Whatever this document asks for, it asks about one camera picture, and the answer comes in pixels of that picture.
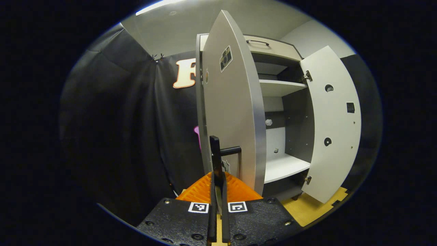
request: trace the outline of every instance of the cabinet door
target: cabinet door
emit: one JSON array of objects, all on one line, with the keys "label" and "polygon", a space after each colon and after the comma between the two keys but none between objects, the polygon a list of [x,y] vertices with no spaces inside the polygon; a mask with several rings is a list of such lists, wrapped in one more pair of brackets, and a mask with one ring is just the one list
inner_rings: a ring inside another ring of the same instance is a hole
[{"label": "cabinet door", "polygon": [[300,62],[314,108],[314,150],[302,190],[327,202],[349,173],[361,136],[361,111],[354,83],[334,51],[326,46]]},{"label": "cabinet door", "polygon": [[[262,194],[266,127],[261,87],[246,40],[227,11],[215,20],[201,63],[207,132],[202,137],[217,136],[221,148],[241,146],[241,160],[238,155],[222,159],[230,164],[231,174]],[[209,145],[202,151],[211,156]]]}]

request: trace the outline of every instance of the drawer handle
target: drawer handle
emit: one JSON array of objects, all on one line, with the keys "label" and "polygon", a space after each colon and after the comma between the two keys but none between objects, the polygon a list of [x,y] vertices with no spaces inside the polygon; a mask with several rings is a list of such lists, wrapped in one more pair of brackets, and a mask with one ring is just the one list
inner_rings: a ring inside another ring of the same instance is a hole
[{"label": "drawer handle", "polygon": [[267,46],[269,46],[270,44],[269,43],[266,43],[266,42],[263,42],[263,41],[258,41],[258,40],[246,40],[246,43],[249,43],[249,42],[260,42],[260,43],[265,43]]}]

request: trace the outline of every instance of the cabinet hinge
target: cabinet hinge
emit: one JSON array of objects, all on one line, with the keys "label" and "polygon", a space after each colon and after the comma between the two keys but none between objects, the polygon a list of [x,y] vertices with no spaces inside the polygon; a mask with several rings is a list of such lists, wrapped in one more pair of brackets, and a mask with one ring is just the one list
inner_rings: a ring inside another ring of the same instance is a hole
[{"label": "cabinet hinge", "polygon": [[308,176],[308,178],[305,178],[306,184],[309,184],[309,182],[311,182],[312,177]]},{"label": "cabinet hinge", "polygon": [[302,77],[298,80],[298,82],[299,82],[299,83],[306,84],[306,83],[307,83],[307,81],[306,81],[307,79],[308,79],[309,81],[312,81],[312,77],[311,77],[311,74],[309,73],[309,70],[306,71],[305,75],[302,76]]}]

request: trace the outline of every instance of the orange plastic piece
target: orange plastic piece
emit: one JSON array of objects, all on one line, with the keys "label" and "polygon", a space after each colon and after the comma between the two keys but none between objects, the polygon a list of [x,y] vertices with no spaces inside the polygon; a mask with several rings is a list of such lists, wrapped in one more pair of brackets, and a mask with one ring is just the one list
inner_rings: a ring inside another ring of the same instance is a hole
[{"label": "orange plastic piece", "polygon": [[[200,178],[188,189],[182,192],[176,200],[189,202],[211,203],[211,172]],[[225,172],[228,202],[241,202],[262,199],[263,197],[256,193],[237,177]]]},{"label": "orange plastic piece", "polygon": [[188,189],[182,192],[176,200],[211,203],[211,172],[201,177]]},{"label": "orange plastic piece", "polygon": [[227,172],[225,172],[225,174],[228,187],[228,202],[252,201],[263,198],[237,177]]}]

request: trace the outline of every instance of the cabinet shelf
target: cabinet shelf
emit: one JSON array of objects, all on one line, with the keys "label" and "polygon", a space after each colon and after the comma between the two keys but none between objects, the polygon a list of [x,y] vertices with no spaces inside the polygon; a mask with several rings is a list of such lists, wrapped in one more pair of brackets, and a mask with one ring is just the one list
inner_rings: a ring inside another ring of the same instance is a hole
[{"label": "cabinet shelf", "polygon": [[264,183],[280,180],[309,169],[309,163],[285,153],[266,162]]},{"label": "cabinet shelf", "polygon": [[260,79],[260,85],[264,97],[282,97],[308,87],[305,84],[264,79]]}]

